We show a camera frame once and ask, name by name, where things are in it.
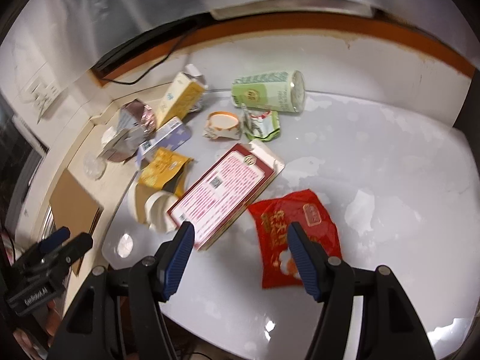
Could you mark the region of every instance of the crumpled wrapper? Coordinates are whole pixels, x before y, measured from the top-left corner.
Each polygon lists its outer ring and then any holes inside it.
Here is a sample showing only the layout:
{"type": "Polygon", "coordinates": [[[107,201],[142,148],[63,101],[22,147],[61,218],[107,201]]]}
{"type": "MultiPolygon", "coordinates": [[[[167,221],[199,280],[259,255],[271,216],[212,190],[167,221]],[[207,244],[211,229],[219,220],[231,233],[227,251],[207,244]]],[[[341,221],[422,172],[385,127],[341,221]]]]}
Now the crumpled wrapper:
{"type": "Polygon", "coordinates": [[[152,107],[135,99],[123,105],[119,112],[115,135],[108,137],[100,157],[112,162],[123,162],[132,157],[138,147],[157,127],[152,107]]]}
{"type": "Polygon", "coordinates": [[[159,147],[155,157],[141,172],[138,183],[155,190],[174,193],[179,198],[184,193],[186,165],[192,158],[159,147]]]}

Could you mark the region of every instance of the qr code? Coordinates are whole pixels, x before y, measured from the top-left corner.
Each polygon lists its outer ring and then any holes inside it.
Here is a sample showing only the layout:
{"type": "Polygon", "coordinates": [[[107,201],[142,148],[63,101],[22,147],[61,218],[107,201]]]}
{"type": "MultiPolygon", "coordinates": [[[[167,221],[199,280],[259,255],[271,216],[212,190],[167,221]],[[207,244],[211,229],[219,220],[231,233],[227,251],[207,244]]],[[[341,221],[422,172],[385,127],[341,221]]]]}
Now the qr code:
{"type": "Polygon", "coordinates": [[[222,185],[222,179],[218,176],[215,176],[212,181],[210,181],[210,185],[214,188],[217,189],[219,186],[222,185]]]}

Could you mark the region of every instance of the yellow box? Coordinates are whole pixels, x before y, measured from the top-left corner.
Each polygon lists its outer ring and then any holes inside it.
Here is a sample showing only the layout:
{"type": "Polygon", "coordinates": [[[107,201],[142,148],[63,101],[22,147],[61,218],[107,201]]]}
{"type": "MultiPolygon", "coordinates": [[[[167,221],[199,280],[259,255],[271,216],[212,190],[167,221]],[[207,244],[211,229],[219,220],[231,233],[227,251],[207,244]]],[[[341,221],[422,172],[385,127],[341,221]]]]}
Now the yellow box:
{"type": "Polygon", "coordinates": [[[183,72],[178,73],[155,111],[157,128],[174,116],[183,119],[204,91],[205,86],[198,80],[183,72]]]}

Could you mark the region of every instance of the packaging box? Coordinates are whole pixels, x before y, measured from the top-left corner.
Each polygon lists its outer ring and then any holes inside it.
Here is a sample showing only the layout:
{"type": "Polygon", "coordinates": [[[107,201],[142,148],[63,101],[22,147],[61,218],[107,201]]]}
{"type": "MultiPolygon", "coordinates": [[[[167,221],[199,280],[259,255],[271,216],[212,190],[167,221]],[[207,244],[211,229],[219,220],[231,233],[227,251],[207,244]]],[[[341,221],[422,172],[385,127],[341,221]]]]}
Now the packaging box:
{"type": "Polygon", "coordinates": [[[191,138],[191,131],[178,117],[173,117],[155,133],[155,137],[145,141],[137,151],[136,164],[138,168],[153,161],[155,152],[164,147],[171,152],[191,138]]]}
{"type": "Polygon", "coordinates": [[[168,211],[180,226],[195,227],[195,247],[205,250],[245,211],[285,163],[263,142],[236,144],[168,211]]]}
{"type": "Polygon", "coordinates": [[[179,72],[175,76],[155,111],[157,128],[162,127],[174,116],[182,120],[188,114],[206,89],[201,78],[188,72],[179,72]]]}

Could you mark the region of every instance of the wall outlet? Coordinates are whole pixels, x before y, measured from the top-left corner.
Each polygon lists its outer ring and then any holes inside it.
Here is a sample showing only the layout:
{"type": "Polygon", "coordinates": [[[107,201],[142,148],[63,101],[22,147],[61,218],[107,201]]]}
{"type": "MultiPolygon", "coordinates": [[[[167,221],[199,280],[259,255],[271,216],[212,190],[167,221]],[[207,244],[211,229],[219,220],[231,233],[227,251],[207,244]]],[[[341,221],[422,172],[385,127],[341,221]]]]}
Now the wall outlet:
{"type": "Polygon", "coordinates": [[[37,76],[26,89],[28,97],[33,102],[38,112],[38,121],[40,121],[45,111],[52,105],[54,100],[60,95],[57,83],[45,84],[42,77],[37,76]]]}

